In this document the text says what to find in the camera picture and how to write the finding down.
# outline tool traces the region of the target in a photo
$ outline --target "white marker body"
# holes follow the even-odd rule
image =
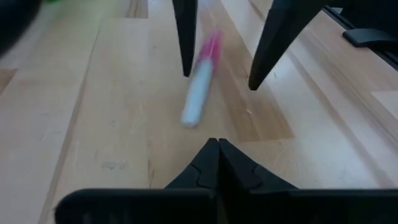
[[[201,112],[206,102],[213,73],[213,62],[204,58],[198,63],[195,76],[189,86],[185,107],[182,111],[181,122],[187,127],[194,127],[200,122]]]

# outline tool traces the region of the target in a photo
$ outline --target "pink marker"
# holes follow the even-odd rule
[[[205,105],[211,77],[216,68],[221,52],[221,32],[215,31],[206,39],[200,50],[197,69],[189,86],[181,122],[188,127],[196,126],[200,121]]]

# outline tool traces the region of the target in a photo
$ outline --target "wooden surface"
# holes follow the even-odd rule
[[[42,8],[0,59],[0,223],[53,223],[80,188],[162,188],[210,137],[300,188],[398,184],[393,68],[320,12],[249,91],[271,0],[199,2],[197,50],[214,28],[224,39],[195,129],[180,124],[190,79],[171,0]]]

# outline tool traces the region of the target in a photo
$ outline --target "black object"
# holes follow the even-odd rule
[[[397,223],[398,190],[300,190],[225,139],[209,139],[162,190],[79,190],[55,211],[75,223]]]
[[[393,39],[398,39],[398,29],[395,25],[398,23],[397,8],[398,1],[396,0],[349,0],[343,6],[341,13],[337,13],[328,6],[323,10],[347,30],[376,29],[387,33]],[[358,40],[374,38],[374,34],[370,32],[362,35]],[[369,44],[367,47],[398,70],[397,44],[395,41],[386,42],[383,39],[385,35],[381,36],[381,44]]]
[[[0,0],[0,56],[17,42],[40,4],[41,0]]]
[[[324,5],[333,0],[274,0],[254,56],[249,88],[257,90],[301,30]],[[173,0],[178,37],[186,77],[195,48],[197,0]]]
[[[301,30],[331,0],[274,0],[253,59],[249,88],[257,90]]]
[[[351,29],[343,32],[343,37],[354,47],[392,48],[398,39],[378,29]]]
[[[198,0],[173,0],[182,58],[183,74],[189,77],[195,53]]]

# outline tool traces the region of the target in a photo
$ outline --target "pink marker cap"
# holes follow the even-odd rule
[[[216,67],[221,53],[221,36],[220,30],[213,31],[210,34],[200,49],[198,61],[210,58],[213,66]]]

